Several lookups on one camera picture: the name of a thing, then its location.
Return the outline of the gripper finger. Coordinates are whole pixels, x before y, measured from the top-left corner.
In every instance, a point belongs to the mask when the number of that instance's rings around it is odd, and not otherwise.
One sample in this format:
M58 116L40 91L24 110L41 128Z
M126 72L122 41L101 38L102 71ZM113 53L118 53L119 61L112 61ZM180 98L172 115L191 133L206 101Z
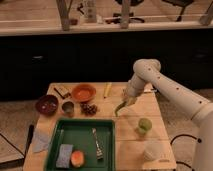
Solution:
M135 104L135 101L128 101L126 106L131 106L131 105L134 105L134 104Z

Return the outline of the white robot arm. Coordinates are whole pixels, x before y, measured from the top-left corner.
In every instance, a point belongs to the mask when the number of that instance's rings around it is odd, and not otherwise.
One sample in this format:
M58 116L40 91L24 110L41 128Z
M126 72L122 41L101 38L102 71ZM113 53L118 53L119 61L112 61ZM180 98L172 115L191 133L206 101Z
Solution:
M139 59L133 64L134 74L124 90L126 106L135 103L151 83L164 97L179 107L199 127L192 171L213 171L213 102L160 72L157 59Z

